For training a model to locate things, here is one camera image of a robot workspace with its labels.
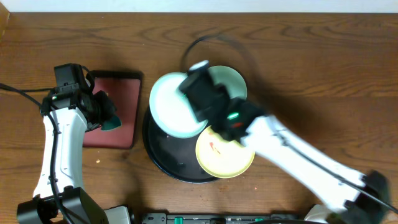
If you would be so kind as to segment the light blue plate top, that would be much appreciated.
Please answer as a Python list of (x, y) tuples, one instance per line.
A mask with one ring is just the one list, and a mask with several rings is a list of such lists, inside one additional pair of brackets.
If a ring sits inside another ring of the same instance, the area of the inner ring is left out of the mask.
[(224, 85), (230, 98), (247, 99), (248, 89), (244, 78), (235, 69), (217, 65), (208, 69), (216, 85)]

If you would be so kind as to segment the light blue plate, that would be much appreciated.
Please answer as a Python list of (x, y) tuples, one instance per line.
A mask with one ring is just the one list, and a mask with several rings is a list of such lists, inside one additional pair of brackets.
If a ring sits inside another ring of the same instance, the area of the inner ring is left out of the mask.
[(235, 69), (217, 65), (208, 69), (216, 85), (224, 85), (230, 98), (247, 99), (248, 89), (244, 78)]
[(197, 121), (187, 97), (178, 89), (187, 78), (182, 72), (161, 76), (150, 91), (149, 108), (152, 117), (166, 134), (175, 138), (191, 138), (208, 124)]

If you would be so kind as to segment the yellow plate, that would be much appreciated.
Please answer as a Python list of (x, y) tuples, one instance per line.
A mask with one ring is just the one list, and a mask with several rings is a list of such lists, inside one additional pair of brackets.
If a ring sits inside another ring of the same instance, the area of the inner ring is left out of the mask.
[(201, 168), (208, 174), (228, 179), (245, 172), (252, 164), (255, 152), (237, 141), (226, 141), (211, 127), (198, 137), (195, 154)]

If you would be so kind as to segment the green yellow sponge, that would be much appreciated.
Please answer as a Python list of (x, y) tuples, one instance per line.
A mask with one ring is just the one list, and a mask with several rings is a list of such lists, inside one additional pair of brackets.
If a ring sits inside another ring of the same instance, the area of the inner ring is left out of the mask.
[(113, 129), (116, 129), (122, 125), (122, 122), (120, 118), (116, 115), (113, 115), (110, 119), (107, 119), (106, 121), (103, 122), (101, 125), (101, 130), (102, 131), (111, 131)]

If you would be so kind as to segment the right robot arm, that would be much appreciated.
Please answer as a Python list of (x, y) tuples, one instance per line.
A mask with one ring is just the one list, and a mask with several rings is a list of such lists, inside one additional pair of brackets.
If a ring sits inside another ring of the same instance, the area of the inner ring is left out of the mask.
[(307, 223), (381, 223), (390, 204), (387, 179), (367, 175), (334, 161), (286, 128), (274, 115), (241, 98), (230, 98), (206, 68), (191, 68), (178, 89), (199, 121), (207, 120), (221, 139), (253, 150), (291, 175), (323, 205), (307, 214)]

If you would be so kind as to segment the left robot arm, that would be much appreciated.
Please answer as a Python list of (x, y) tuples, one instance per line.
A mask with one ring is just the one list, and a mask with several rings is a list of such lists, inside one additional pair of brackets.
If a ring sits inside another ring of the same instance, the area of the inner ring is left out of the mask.
[(122, 125), (104, 91), (95, 93), (95, 76), (68, 63), (54, 68), (57, 86), (39, 105), (45, 126), (42, 169), (32, 200), (17, 207), (19, 223), (131, 223), (127, 206), (102, 209), (84, 190), (82, 149), (85, 133)]

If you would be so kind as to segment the rectangular black tray red liquid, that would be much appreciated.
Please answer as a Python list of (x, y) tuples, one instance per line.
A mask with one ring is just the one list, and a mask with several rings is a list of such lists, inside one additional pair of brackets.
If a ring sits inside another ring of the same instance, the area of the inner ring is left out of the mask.
[(130, 149), (134, 145), (134, 132), (139, 107), (141, 82), (140, 71), (117, 72), (93, 70), (93, 92), (104, 91), (116, 107), (115, 115), (121, 125), (111, 130), (101, 128), (85, 133), (84, 147)]

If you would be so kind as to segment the round black tray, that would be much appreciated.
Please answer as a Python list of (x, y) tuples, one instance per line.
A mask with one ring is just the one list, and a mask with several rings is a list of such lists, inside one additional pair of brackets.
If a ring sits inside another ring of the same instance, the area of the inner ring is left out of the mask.
[(192, 184), (218, 180), (198, 163), (195, 147), (199, 135), (176, 138), (165, 133), (154, 121), (149, 108), (144, 115), (142, 137), (150, 159), (168, 176)]

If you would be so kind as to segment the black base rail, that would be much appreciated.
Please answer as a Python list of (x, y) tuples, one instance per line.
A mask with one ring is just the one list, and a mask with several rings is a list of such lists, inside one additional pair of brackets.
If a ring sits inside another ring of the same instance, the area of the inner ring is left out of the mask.
[(140, 224), (247, 224), (247, 223), (306, 223), (300, 215), (293, 213), (272, 214), (189, 214), (189, 213), (145, 213)]

